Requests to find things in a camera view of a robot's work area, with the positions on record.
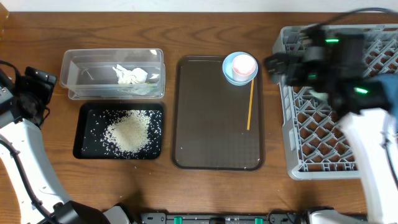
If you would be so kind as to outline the brown serving tray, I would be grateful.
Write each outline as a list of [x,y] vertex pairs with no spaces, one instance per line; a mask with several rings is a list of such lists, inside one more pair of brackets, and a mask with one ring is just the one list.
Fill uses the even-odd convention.
[[227,81],[222,56],[185,56],[177,65],[172,160],[181,169],[259,169],[265,161],[262,80]]

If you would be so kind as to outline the yellow green snack wrapper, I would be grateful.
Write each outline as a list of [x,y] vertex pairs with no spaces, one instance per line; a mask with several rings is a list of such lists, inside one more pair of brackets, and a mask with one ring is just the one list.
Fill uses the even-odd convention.
[[119,91],[132,95],[148,95],[150,92],[155,90],[157,87],[156,84],[151,83],[140,83],[140,84],[128,84],[122,85]]

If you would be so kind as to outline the light blue small bowl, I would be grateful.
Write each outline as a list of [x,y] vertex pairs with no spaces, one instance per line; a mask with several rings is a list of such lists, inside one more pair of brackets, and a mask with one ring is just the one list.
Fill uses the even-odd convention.
[[246,52],[234,52],[234,53],[231,53],[224,59],[223,65],[222,65],[223,73],[224,73],[227,81],[229,81],[231,84],[236,85],[236,86],[243,86],[243,85],[248,84],[249,82],[251,82],[251,80],[253,80],[256,77],[256,75],[257,75],[257,73],[259,71],[259,66],[257,64],[257,60],[255,59],[255,61],[256,61],[256,69],[255,69],[255,72],[253,73],[251,79],[246,81],[246,82],[236,82],[236,81],[234,81],[234,79],[233,79],[232,62],[233,62],[233,59],[236,56],[241,55],[241,54],[250,55],[250,54],[248,54]]

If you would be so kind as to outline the clear plastic bin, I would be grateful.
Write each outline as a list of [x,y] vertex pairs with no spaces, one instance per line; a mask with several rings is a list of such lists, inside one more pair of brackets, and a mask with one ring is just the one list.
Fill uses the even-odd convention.
[[[113,67],[119,64],[148,73],[145,83],[156,84],[148,95],[119,91],[122,85]],[[73,49],[63,56],[60,85],[72,100],[158,99],[165,93],[165,63],[161,49]]]

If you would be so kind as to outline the white napkin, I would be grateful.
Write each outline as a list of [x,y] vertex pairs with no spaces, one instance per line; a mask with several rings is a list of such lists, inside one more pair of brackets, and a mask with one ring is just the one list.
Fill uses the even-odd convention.
[[113,67],[113,70],[116,72],[118,84],[120,85],[145,83],[148,75],[148,73],[141,68],[128,70],[119,64]]

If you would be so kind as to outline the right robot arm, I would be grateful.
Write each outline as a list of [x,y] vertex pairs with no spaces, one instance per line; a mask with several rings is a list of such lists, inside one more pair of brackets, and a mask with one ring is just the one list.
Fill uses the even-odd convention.
[[291,178],[359,178],[366,221],[396,223],[396,33],[285,27],[265,67],[280,88]]

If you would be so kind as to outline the wooden chopstick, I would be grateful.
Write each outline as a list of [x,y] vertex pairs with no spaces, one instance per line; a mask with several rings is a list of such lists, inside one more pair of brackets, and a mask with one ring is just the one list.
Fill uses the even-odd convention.
[[246,129],[248,131],[250,130],[250,127],[251,127],[253,93],[254,93],[254,79],[251,80],[251,91],[250,91],[250,97],[249,97],[248,121],[247,121],[247,127],[246,127]]

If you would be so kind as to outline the mint green bowl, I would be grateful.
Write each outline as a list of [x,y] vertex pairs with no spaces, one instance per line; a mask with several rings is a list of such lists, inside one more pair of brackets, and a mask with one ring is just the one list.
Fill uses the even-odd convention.
[[315,91],[314,89],[309,89],[308,92],[318,100],[321,101],[328,101],[328,94],[327,93],[320,93]]

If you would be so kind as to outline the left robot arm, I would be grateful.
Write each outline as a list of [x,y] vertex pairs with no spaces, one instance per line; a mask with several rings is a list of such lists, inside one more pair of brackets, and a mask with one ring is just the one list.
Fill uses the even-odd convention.
[[21,222],[132,223],[121,204],[102,212],[73,201],[60,183],[41,133],[56,81],[32,67],[16,70],[14,79],[1,73],[1,160],[17,195]]

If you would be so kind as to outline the grey dishwasher rack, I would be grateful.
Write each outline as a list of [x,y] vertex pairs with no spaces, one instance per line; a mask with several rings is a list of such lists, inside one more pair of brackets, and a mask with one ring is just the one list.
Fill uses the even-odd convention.
[[[397,74],[397,24],[359,25],[364,31],[364,76]],[[294,180],[357,179],[353,153],[326,102],[313,97],[307,87],[279,84],[285,158]]]

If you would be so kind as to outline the white pink cup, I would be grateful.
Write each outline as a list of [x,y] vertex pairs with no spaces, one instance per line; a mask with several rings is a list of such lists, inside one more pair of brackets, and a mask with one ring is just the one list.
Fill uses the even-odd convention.
[[256,69],[255,59],[246,54],[236,56],[232,62],[233,79],[236,82],[246,82],[251,79]]

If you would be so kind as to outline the black plastic tray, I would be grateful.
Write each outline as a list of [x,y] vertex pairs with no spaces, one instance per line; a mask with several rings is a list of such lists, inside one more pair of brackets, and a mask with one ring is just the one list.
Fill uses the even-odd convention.
[[[122,152],[115,143],[105,140],[104,133],[131,110],[142,111],[150,118],[149,142],[137,152]],[[80,108],[73,155],[77,159],[156,159],[161,152],[163,112],[158,103],[85,103]]]

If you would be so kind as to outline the pile of white rice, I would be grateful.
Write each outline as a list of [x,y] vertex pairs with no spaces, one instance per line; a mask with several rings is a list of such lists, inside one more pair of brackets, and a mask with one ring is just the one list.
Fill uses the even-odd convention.
[[161,152],[161,110],[90,110],[83,157],[155,159]]

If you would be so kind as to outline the dark blue plate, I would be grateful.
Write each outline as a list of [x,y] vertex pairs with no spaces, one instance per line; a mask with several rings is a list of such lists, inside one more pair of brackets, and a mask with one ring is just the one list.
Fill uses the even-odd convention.
[[371,138],[380,137],[386,133],[386,128],[396,120],[397,131],[397,75],[382,74],[369,79],[371,84],[371,105],[365,112],[366,128]]

